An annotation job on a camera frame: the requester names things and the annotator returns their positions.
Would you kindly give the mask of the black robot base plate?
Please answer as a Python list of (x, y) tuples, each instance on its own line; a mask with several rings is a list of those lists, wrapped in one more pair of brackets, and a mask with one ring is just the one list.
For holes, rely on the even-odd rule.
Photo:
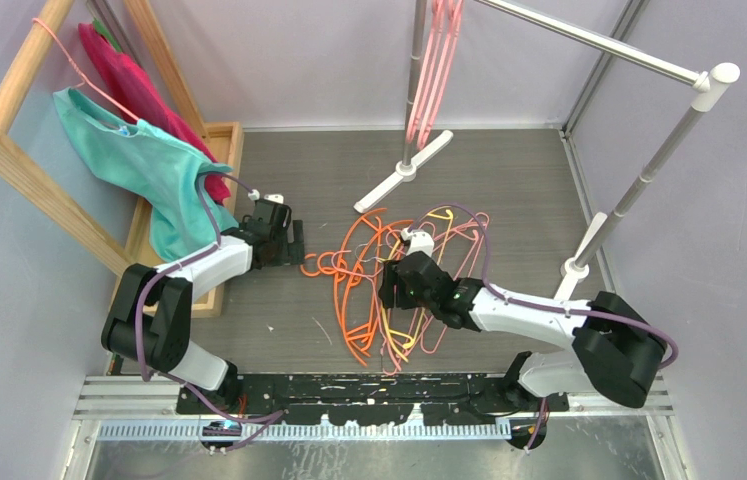
[(267, 430), (220, 418), (199, 437), (206, 446), (229, 446), (234, 437), (256, 440), (461, 440), (502, 439), (536, 448), (547, 429), (531, 430), (539, 400), (512, 382), (485, 373), (243, 374), (239, 397), (208, 399), (227, 414), (260, 417), (281, 412)]

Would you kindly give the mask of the yellow wire hanger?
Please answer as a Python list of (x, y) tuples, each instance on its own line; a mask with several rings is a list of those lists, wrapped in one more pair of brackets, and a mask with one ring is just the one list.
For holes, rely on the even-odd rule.
[[(454, 232), (455, 214), (449, 206), (432, 209), (410, 225), (410, 230), (424, 229), (433, 238), (442, 237), (440, 244), (433, 246), (434, 258), (440, 262), (443, 251)], [(381, 353), (385, 351), (391, 358), (392, 367), (382, 367), (386, 375), (401, 372), (410, 363), (411, 354), (419, 350), (427, 355), (433, 355), (447, 327), (444, 327), (437, 337), (435, 345), (429, 349), (424, 346), (425, 332), (433, 321), (433, 317), (423, 308), (409, 310), (385, 309), (380, 310), (380, 330), (383, 336)]]

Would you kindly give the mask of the thick pink plastic hanger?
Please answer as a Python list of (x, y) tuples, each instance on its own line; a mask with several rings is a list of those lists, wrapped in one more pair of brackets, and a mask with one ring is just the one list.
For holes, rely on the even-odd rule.
[(405, 138), (417, 150), (423, 149), (428, 142), (443, 96), (444, 64), (450, 40), (448, 25), (453, 6), (453, 1), (431, 2), (432, 22)]

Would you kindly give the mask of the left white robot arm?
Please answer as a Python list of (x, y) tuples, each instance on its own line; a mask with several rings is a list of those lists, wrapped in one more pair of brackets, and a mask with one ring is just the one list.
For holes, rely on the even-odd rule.
[(304, 257), (303, 222), (289, 206), (260, 199), (252, 214), (222, 231), (209, 246), (157, 267), (129, 266), (114, 295), (101, 344), (200, 388), (206, 405), (229, 412), (241, 397), (238, 369), (192, 340), (192, 305), (232, 278), (264, 267), (300, 265)]

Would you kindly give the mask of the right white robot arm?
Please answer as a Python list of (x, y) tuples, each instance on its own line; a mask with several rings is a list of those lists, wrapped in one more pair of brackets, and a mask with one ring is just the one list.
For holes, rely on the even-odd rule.
[(504, 332), (555, 346), (518, 353), (500, 394), (515, 411), (552, 395), (596, 392), (628, 408), (649, 396), (669, 343), (619, 295), (560, 301), (499, 289), (478, 278), (454, 278), (427, 254), (389, 260), (378, 291), (387, 309), (427, 310), (452, 329)]

